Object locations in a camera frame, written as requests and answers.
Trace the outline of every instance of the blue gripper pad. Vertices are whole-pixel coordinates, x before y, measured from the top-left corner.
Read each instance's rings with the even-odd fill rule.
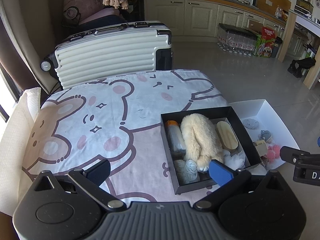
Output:
[[[223,163],[212,160],[209,163],[209,175],[221,187],[232,180],[236,172]]]

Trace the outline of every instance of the pink pompom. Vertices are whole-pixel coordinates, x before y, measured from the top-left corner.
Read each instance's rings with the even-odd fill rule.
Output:
[[[276,158],[280,158],[280,149],[281,149],[281,147],[277,144],[273,145],[273,147],[272,147],[272,150],[276,154]]]
[[[267,157],[269,162],[273,162],[276,158],[276,154],[273,150],[268,150],[268,153],[265,155],[265,157]]]

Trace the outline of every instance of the gray yarn ball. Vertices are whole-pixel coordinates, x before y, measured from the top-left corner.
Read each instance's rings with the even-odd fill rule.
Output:
[[[188,160],[185,162],[184,160],[176,160],[173,164],[180,184],[184,185],[200,180],[197,164],[194,161]]]
[[[249,118],[243,120],[243,125],[248,129],[257,129],[259,127],[259,122],[257,120]]]

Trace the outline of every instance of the table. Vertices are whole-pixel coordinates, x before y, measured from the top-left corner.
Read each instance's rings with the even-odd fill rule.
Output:
[[[320,37],[320,26],[313,21],[303,17],[302,15],[296,13],[295,11],[289,10],[288,21],[284,29],[283,44],[282,48],[278,54],[278,60],[283,62],[285,55],[287,54],[289,43],[294,31],[295,23],[301,24],[303,27],[313,32],[315,35]],[[304,84],[308,89],[313,89],[319,80],[320,76],[320,52],[316,54],[316,64],[310,68]]]

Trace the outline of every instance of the plush tail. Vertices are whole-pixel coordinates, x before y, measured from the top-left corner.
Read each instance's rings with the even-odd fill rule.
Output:
[[[185,135],[187,135],[187,139],[185,139],[185,144],[186,144],[185,160],[186,161],[193,160],[194,162],[197,162],[201,153],[201,146],[198,144],[198,141],[196,139],[196,135],[192,126],[188,127],[188,131],[184,131],[183,138],[186,137]]]

